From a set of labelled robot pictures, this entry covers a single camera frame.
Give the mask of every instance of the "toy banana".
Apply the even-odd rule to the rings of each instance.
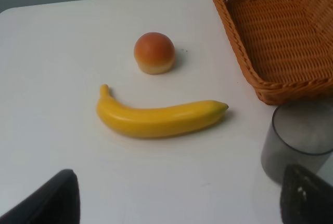
[[[220,121],[228,105],[200,101],[166,108],[137,109],[122,105],[100,87],[97,114],[110,128],[135,138],[162,138],[193,132]]]

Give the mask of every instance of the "round bun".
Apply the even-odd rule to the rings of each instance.
[[[168,72],[175,62],[175,47],[161,33],[146,33],[137,40],[134,57],[140,69],[147,74]]]

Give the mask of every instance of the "transparent cup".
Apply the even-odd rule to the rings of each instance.
[[[290,102],[274,111],[261,154],[265,173],[281,184],[289,164],[317,173],[333,151],[333,107],[319,101]]]

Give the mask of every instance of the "brown wicker basket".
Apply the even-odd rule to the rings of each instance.
[[[333,0],[213,1],[260,100],[333,96]]]

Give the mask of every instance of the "banana tip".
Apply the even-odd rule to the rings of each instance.
[[[100,89],[100,96],[109,96],[110,92],[109,92],[109,86],[107,84],[103,84]]]

